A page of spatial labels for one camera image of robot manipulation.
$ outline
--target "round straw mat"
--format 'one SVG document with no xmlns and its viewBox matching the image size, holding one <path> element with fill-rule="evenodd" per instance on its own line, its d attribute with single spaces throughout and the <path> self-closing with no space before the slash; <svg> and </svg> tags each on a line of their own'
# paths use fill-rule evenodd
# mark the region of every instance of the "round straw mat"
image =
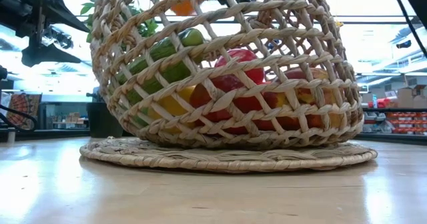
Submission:
<svg viewBox="0 0 427 224">
<path fill-rule="evenodd" d="M 269 151 L 177 149 L 140 139 L 105 139 L 80 148 L 84 157 L 131 167 L 182 168 L 245 173 L 298 169 L 331 170 L 377 157 L 371 148 L 341 143 L 306 149 Z"/>
</svg>

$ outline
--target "yellow fruit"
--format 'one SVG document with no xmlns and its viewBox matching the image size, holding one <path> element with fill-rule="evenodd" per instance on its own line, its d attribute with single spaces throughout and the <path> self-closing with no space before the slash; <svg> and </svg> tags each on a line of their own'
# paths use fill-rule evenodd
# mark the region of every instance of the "yellow fruit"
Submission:
<svg viewBox="0 0 427 224">
<path fill-rule="evenodd" d="M 189 97 L 193 93 L 194 87 L 186 87 L 185 89 L 178 92 L 178 95 L 189 103 Z M 157 104 L 163 107 L 169 114 L 173 116 L 180 116 L 187 113 L 185 110 L 172 96 L 167 96 L 160 99 Z M 153 120 L 162 119 L 163 117 L 154 111 L 152 107 L 148 108 L 147 115 L 151 117 Z M 193 128 L 193 123 L 186 123 L 186 126 L 189 128 Z M 177 128 L 165 129 L 165 131 L 169 133 L 181 133 L 181 131 Z"/>
</svg>

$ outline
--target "wicker basket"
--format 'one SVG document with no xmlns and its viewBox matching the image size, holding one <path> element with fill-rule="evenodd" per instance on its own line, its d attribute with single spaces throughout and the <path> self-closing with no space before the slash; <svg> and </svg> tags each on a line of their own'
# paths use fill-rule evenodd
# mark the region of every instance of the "wicker basket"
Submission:
<svg viewBox="0 0 427 224">
<path fill-rule="evenodd" d="M 186 0 L 151 0 L 154 3 L 151 9 L 133 17 L 127 9 L 131 1 L 97 0 L 91 42 L 93 72 L 101 85 L 101 94 L 108 109 L 126 131 L 160 145 L 277 149 L 343 142 L 362 130 L 363 113 L 354 71 L 346 61 L 339 27 L 325 0 L 264 0 L 250 3 L 227 0 L 229 8 L 207 13 L 201 10 L 197 1 L 190 0 L 197 15 L 175 23 L 167 20 L 165 11 Z M 245 14 L 254 11 L 258 11 L 258 15 L 245 17 Z M 136 27 L 153 17 L 159 17 L 164 28 L 151 37 L 141 37 Z M 230 17 L 241 25 L 240 32 L 217 36 L 210 23 Z M 320 24 L 319 29 L 314 27 L 315 22 Z M 196 26 L 205 28 L 210 35 L 205 38 L 210 38 L 210 41 L 184 47 L 177 33 Z M 150 48 L 165 37 L 171 39 L 177 53 L 153 61 Z M 267 46 L 271 44 L 274 48 L 268 50 Z M 238 63 L 227 53 L 227 50 L 236 47 L 253 51 L 258 59 Z M 204 61 L 213 61 L 219 55 L 229 60 L 226 66 L 203 68 L 194 61 L 195 57 L 200 56 Z M 145 58 L 148 66 L 132 75 L 128 64 L 140 56 Z M 168 83 L 160 70 L 180 61 L 191 74 Z M 286 70 L 293 66 L 305 78 L 288 79 Z M 246 75 L 247 71 L 260 67 L 266 70 L 268 77 L 274 74 L 271 82 L 257 85 Z M 313 74 L 313 68 L 327 72 L 326 78 Z M 119 71 L 127 79 L 123 85 L 116 79 Z M 211 81 L 222 75 L 234 75 L 243 83 L 242 87 L 225 93 Z M 163 88 L 149 94 L 141 86 L 152 78 L 156 78 Z M 194 85 L 203 85 L 211 101 L 194 108 L 178 95 Z M 306 103 L 302 100 L 301 90 L 309 90 L 312 101 Z M 141 101 L 132 105 L 127 98 L 129 92 L 140 95 Z M 271 107 L 264 93 L 281 94 L 286 102 Z M 173 97 L 187 112 L 172 115 L 158 104 L 159 100 L 168 96 Z M 246 97 L 256 98 L 262 108 L 242 112 L 234 101 Z M 161 118 L 153 119 L 142 111 L 147 108 L 155 110 Z M 230 118 L 220 121 L 206 118 L 208 113 L 223 109 L 230 114 Z M 295 121 L 295 125 L 284 128 L 283 120 Z M 272 129 L 260 130 L 260 121 L 268 122 Z M 239 127 L 244 127 L 243 133 L 229 131 Z"/>
</svg>

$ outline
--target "wooden table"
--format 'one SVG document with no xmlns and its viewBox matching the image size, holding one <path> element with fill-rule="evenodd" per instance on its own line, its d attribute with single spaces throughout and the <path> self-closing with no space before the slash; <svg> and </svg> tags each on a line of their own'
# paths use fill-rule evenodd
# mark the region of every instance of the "wooden table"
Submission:
<svg viewBox="0 0 427 224">
<path fill-rule="evenodd" d="M 377 160 L 224 175 L 92 161 L 88 141 L 0 144 L 0 223 L 427 223 L 427 147 L 357 141 Z"/>
</svg>

